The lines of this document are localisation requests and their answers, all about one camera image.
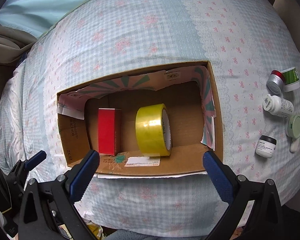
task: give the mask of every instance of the tape roll inner core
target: tape roll inner core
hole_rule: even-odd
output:
[[[163,139],[166,145],[167,150],[169,151],[171,148],[171,133],[170,133],[170,124],[168,119],[168,114],[165,109],[162,109],[162,132]]]

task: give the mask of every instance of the black lid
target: black lid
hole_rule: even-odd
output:
[[[273,139],[272,137],[269,137],[269,136],[266,136],[266,135],[261,135],[259,140],[263,140],[263,141],[272,143],[274,145],[277,145],[277,140],[276,139]]]

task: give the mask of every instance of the blue gripper pad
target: blue gripper pad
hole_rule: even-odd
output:
[[[25,163],[25,171],[32,171],[36,166],[38,166],[41,162],[43,162],[47,158],[47,154],[45,151],[40,151],[36,155],[32,156]]]
[[[99,153],[90,150],[80,164],[75,165],[68,174],[66,189],[71,203],[80,201],[86,191],[94,173],[99,167]]]
[[[205,152],[203,155],[203,166],[205,167],[214,187],[216,188],[221,200],[231,204],[234,199],[234,190],[231,182],[222,171],[221,161],[217,161],[212,157],[211,153]]]

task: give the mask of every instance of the white jar with black lid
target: white jar with black lid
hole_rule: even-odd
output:
[[[266,135],[261,135],[257,144],[256,154],[270,159],[272,158],[276,146],[276,139]]]

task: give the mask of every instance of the red lid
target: red lid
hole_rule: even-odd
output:
[[[271,71],[271,74],[280,77],[284,83],[286,82],[286,78],[284,77],[284,75],[280,71],[273,70],[273,71]]]

